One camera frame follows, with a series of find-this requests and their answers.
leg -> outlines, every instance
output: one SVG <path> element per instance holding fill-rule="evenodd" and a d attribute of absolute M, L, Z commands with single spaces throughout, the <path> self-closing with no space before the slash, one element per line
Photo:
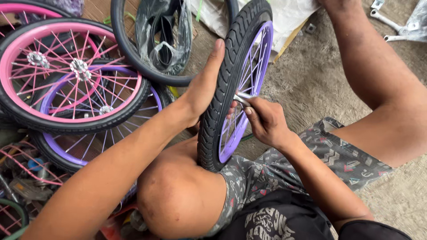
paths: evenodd
<path fill-rule="evenodd" d="M 193 137 L 164 150 L 138 179 L 138 208 L 161 238 L 202 236 L 221 214 L 225 180 L 197 166 L 196 159 Z"/>
<path fill-rule="evenodd" d="M 427 89 L 368 21 L 360 0 L 323 0 L 348 83 L 373 112 L 332 133 L 398 167 L 427 152 Z"/>

wheel hub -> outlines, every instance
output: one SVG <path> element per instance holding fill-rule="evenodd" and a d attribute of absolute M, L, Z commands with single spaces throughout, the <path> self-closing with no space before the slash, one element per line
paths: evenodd
<path fill-rule="evenodd" d="M 88 81 L 92 77 L 92 74 L 88 70 L 88 64 L 83 60 L 73 59 L 70 63 L 70 69 L 76 73 L 76 78 L 80 81 Z"/>
<path fill-rule="evenodd" d="M 114 108 L 111 106 L 102 106 L 101 109 L 99 110 L 99 114 L 103 115 L 103 114 L 112 112 L 113 110 L 114 110 Z"/>
<path fill-rule="evenodd" d="M 27 55 L 27 60 L 33 66 L 42 66 L 43 68 L 50 68 L 50 64 L 46 57 L 41 52 L 31 52 Z"/>

man's right hand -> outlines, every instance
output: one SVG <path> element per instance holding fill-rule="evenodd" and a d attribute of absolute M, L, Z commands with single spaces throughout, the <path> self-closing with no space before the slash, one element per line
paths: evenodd
<path fill-rule="evenodd" d="M 247 101 L 251 107 L 244 111 L 252 125 L 254 136 L 263 144 L 276 149 L 287 149 L 295 140 L 296 134 L 289 130 L 282 106 L 259 97 Z"/>

shorts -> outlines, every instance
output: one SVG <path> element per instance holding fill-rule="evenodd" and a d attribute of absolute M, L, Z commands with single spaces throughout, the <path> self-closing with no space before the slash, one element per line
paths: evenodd
<path fill-rule="evenodd" d="M 353 191 L 393 171 L 392 167 L 330 133 L 342 127 L 344 125 L 335 119 L 325 117 L 299 137 Z M 274 148 L 255 161 L 233 155 L 219 173 L 225 179 L 227 196 L 221 215 L 207 237 L 226 227 L 246 204 L 276 189 L 308 195 L 292 165 Z"/>

black shirt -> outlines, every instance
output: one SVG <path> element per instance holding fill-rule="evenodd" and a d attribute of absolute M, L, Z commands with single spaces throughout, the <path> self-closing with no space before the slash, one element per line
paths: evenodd
<path fill-rule="evenodd" d="M 244 207 L 218 240 L 333 240 L 330 222 L 313 200 L 289 190 L 276 190 Z M 367 220 L 346 223 L 340 240 L 410 240 L 405 233 Z"/>

